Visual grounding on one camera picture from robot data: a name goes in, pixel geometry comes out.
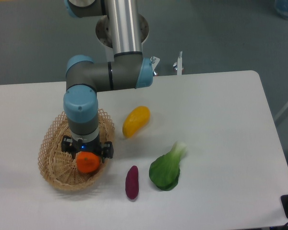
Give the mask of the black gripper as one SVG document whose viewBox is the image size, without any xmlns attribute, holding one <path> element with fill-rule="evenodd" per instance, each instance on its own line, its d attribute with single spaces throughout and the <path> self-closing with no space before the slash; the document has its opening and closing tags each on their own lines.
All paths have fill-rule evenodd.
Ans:
<svg viewBox="0 0 288 230">
<path fill-rule="evenodd" d="M 95 138 L 90 142 L 83 142 L 81 139 L 75 139 L 64 135 L 61 142 L 61 151 L 66 152 L 72 156 L 74 160 L 78 152 L 90 152 L 101 157 L 101 162 L 105 163 L 106 159 L 112 159 L 114 155 L 113 143 L 106 141 L 100 142 L 99 138 Z"/>
</svg>

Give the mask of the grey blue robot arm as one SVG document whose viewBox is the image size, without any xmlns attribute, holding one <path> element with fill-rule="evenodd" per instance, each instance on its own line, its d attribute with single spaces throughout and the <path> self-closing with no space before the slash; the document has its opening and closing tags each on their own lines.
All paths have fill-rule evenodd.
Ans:
<svg viewBox="0 0 288 230">
<path fill-rule="evenodd" d="M 113 157 L 111 142 L 101 142 L 97 93 L 148 87 L 153 82 L 152 62 L 143 57 L 140 15 L 134 0 L 67 0 L 73 17 L 104 15 L 109 20 L 113 60 L 94 63 L 85 55 L 72 57 L 66 68 L 63 108 L 71 131 L 61 150 L 75 158 L 84 151 L 101 159 Z"/>
</svg>

